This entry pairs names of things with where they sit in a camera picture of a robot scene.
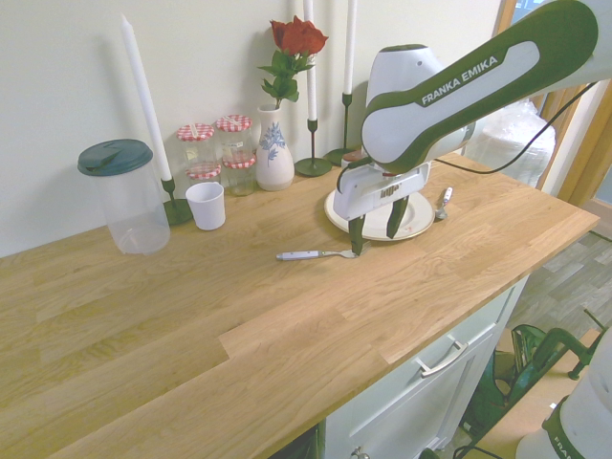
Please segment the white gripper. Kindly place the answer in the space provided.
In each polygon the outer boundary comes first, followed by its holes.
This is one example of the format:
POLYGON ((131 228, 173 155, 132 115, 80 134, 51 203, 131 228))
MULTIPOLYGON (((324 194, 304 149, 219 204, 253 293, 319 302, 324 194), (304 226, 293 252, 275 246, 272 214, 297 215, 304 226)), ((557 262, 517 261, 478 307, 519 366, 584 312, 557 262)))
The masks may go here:
POLYGON ((361 254, 365 214, 385 205, 392 209, 386 224, 386 236, 397 234, 409 202, 409 195, 420 191, 429 176, 429 163, 423 163, 398 175, 385 175, 372 164, 345 167, 339 176, 334 197, 334 211, 349 221, 348 229, 354 254, 361 254))

